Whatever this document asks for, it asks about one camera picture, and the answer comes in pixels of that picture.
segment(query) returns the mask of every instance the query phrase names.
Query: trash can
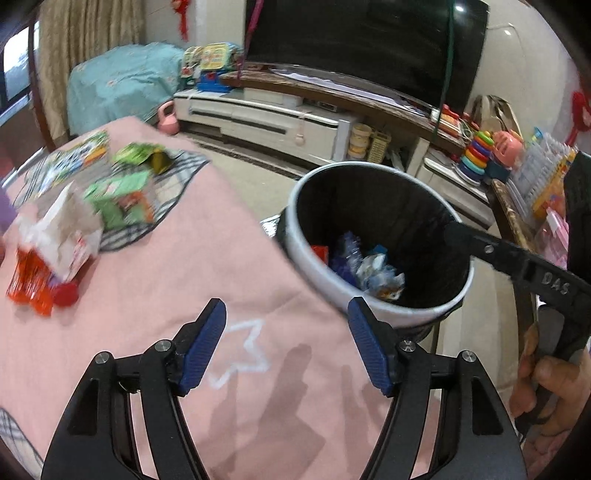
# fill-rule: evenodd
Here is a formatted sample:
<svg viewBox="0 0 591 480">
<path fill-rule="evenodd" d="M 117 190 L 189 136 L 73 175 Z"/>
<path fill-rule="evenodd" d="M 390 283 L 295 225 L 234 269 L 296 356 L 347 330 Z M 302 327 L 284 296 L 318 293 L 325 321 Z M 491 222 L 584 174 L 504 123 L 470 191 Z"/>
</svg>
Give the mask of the trash can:
<svg viewBox="0 0 591 480">
<path fill-rule="evenodd" d="M 285 244 L 296 268 L 341 311 L 363 296 L 378 320 L 415 328 L 457 307 L 472 283 L 472 261 L 443 241 L 452 221 L 461 222 L 452 207 L 405 173 L 367 162 L 334 163 L 308 173 L 291 192 Z M 404 272 L 406 287 L 395 304 L 353 287 L 310 248 L 332 250 L 347 231 L 360 237 L 362 248 L 388 248 L 388 263 Z"/>
</svg>

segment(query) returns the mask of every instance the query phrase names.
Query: human hand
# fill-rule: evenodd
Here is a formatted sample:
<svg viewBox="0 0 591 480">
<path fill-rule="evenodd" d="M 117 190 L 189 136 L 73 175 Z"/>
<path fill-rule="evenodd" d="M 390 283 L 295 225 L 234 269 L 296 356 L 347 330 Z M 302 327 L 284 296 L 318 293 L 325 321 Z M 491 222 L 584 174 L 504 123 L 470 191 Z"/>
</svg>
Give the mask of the human hand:
<svg viewBox="0 0 591 480">
<path fill-rule="evenodd" d="M 523 449 L 530 478 L 535 478 L 554 457 L 577 423 L 591 393 L 591 356 L 585 350 L 578 365 L 545 356 L 537 364 L 538 329 L 533 325 L 525 334 L 525 349 L 519 361 L 517 383 L 509 401 L 514 418 L 530 412 L 536 404 L 532 381 L 558 396 L 556 407 L 546 406 L 541 417 L 549 417 L 540 435 L 526 441 Z"/>
</svg>

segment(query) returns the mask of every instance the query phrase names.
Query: blue gripper pad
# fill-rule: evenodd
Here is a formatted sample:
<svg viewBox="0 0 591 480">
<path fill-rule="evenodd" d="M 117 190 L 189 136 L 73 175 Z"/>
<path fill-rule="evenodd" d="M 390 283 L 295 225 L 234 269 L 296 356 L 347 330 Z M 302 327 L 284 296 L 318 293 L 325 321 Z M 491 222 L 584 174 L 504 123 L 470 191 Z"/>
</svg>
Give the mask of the blue gripper pad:
<svg viewBox="0 0 591 480">
<path fill-rule="evenodd" d="M 205 369 L 212 359 L 223 330 L 226 327 L 226 305 L 221 300 L 205 318 L 201 331 L 184 356 L 183 376 L 178 384 L 183 395 L 201 383 Z"/>
<path fill-rule="evenodd" d="M 375 388 L 379 388 L 383 395 L 389 397 L 392 394 L 394 385 L 388 373 L 388 358 L 375 337 L 359 301 L 363 303 L 368 314 L 373 315 L 363 299 L 351 300 L 348 307 L 349 329 L 371 383 Z"/>
</svg>

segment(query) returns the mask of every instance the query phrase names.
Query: teal cloth cover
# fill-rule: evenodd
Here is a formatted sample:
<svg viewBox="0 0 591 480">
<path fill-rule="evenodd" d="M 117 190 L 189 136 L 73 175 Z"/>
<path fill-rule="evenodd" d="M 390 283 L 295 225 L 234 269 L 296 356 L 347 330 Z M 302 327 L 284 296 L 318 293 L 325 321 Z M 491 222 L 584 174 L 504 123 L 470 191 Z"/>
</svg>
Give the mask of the teal cloth cover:
<svg viewBox="0 0 591 480">
<path fill-rule="evenodd" d="M 167 43 L 126 45 L 76 66 L 67 90 L 70 133 L 125 116 L 146 121 L 178 90 L 183 54 Z"/>
</svg>

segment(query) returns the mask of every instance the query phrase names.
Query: yellow basket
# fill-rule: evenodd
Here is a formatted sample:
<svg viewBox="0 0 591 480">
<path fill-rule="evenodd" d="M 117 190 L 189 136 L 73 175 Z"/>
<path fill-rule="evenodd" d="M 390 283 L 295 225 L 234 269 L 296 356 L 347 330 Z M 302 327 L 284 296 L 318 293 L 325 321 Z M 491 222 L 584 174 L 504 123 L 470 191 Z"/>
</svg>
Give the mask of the yellow basket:
<svg viewBox="0 0 591 480">
<path fill-rule="evenodd" d="M 386 154 L 386 148 L 390 145 L 392 137 L 380 132 L 374 133 L 373 137 L 374 141 L 369 149 L 368 161 L 371 163 L 382 163 Z"/>
</svg>

